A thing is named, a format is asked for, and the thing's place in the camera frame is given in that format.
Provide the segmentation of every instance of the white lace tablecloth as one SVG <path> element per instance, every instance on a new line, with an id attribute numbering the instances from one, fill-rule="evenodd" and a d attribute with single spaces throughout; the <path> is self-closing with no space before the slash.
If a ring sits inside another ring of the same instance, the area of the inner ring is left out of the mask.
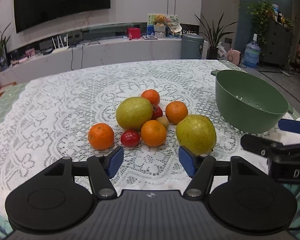
<path id="1" fill-rule="evenodd" d="M 189 113 L 209 117 L 217 132 L 212 154 L 216 159 L 240 155 L 266 172 L 266 159 L 241 149 L 243 133 L 225 122 L 217 109 L 215 77 L 210 75 L 215 69 L 227 67 L 215 60 L 161 60 L 99 66 L 31 81 L 0 124 L 0 214 L 6 216 L 4 202 L 10 191 L 56 160 L 70 156 L 85 161 L 99 153 L 87 140 L 93 124 L 109 124 L 115 146 L 120 145 L 122 129 L 115 111 L 125 98 L 146 89 L 159 92 L 163 110 L 179 100 Z M 273 129 L 266 136 L 282 141 L 282 133 Z M 160 147 L 141 141 L 135 148 L 125 148 L 122 166 L 111 180 L 118 193 L 122 189 L 183 192 L 190 179 L 178 161 L 178 148 L 175 125 L 169 126 L 167 141 Z M 90 187 L 87 178 L 76 181 Z"/>

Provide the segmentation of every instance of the black cable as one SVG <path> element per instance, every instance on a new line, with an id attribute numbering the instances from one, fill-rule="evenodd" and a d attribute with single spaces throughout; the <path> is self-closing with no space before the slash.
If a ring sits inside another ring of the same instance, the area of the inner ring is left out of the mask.
<path id="1" fill-rule="evenodd" d="M 96 42 L 97 44 L 101 44 L 99 41 L 94 41 L 94 39 L 91 39 L 87 46 L 89 46 L 93 42 Z"/>
<path id="2" fill-rule="evenodd" d="M 82 69 L 82 59 L 83 59 L 83 46 L 84 46 L 84 44 L 82 44 L 82 57 L 81 57 L 81 68 L 80 68 L 80 69 Z"/>
<path id="3" fill-rule="evenodd" d="M 71 59 L 71 70 L 73 70 L 72 69 L 72 61 L 73 61 L 73 46 L 71 45 L 71 52 L 72 52 L 72 59 Z"/>

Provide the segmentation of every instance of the potted plant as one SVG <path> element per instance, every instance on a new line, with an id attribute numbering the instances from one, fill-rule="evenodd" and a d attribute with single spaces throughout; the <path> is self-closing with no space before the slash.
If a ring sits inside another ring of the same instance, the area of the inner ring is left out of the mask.
<path id="1" fill-rule="evenodd" d="M 293 24 L 289 18 L 284 19 L 283 26 L 286 27 L 289 32 L 293 32 Z"/>
<path id="2" fill-rule="evenodd" d="M 202 32 L 201 33 L 208 38 L 208 41 L 210 44 L 210 50 L 209 50 L 207 59 L 217 59 L 217 56 L 218 56 L 217 46 L 218 46 L 218 43 L 220 42 L 221 38 L 225 35 L 234 33 L 234 32 L 224 32 L 224 29 L 232 24 L 237 23 L 237 22 L 230 23 L 226 26 L 220 26 L 223 15 L 224 15 L 224 13 L 221 15 L 221 18 L 216 27 L 214 25 L 214 21 L 212 20 L 212 29 L 210 28 L 207 20 L 205 19 L 205 17 L 202 14 L 201 14 L 201 17 L 204 19 L 207 26 L 205 26 L 205 24 L 202 22 L 202 20 L 197 15 L 195 15 L 197 17 L 197 19 L 200 21 L 200 23 L 202 24 L 202 26 L 204 27 L 204 29 L 206 30 L 206 33 L 202 33 Z"/>
<path id="3" fill-rule="evenodd" d="M 4 36 L 4 32 L 7 30 L 7 28 L 10 26 L 11 23 L 8 24 L 8 26 L 4 29 L 3 32 L 0 31 L 0 66 L 4 70 L 7 67 L 7 59 L 5 56 L 5 48 L 7 46 L 7 43 L 10 39 L 10 36 L 7 38 Z"/>
<path id="4" fill-rule="evenodd" d="M 258 44 L 267 45 L 268 42 L 264 34 L 269 26 L 269 19 L 274 18 L 275 13 L 272 3 L 269 1 L 258 2 L 257 4 L 249 4 L 247 12 L 253 15 L 252 23 L 255 33 L 258 34 Z"/>

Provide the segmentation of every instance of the red tomato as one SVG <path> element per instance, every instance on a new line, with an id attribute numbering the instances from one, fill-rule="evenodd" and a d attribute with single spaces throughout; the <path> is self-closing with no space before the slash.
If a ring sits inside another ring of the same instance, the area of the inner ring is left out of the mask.
<path id="1" fill-rule="evenodd" d="M 135 147 L 140 141 L 140 135 L 134 130 L 126 130 L 121 135 L 121 143 L 126 147 Z"/>
<path id="2" fill-rule="evenodd" d="M 156 120 L 157 118 L 163 116 L 163 112 L 159 106 L 152 105 L 152 108 L 153 108 L 153 114 L 151 117 L 152 120 Z"/>

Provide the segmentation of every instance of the red box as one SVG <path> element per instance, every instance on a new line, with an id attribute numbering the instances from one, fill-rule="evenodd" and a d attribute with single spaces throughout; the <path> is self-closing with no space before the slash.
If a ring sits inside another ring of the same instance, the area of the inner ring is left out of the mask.
<path id="1" fill-rule="evenodd" d="M 140 39 L 140 37 L 141 37 L 141 31 L 140 31 L 140 29 L 139 28 L 135 28 L 135 27 L 128 28 L 127 29 L 127 37 L 129 38 L 129 40 Z"/>

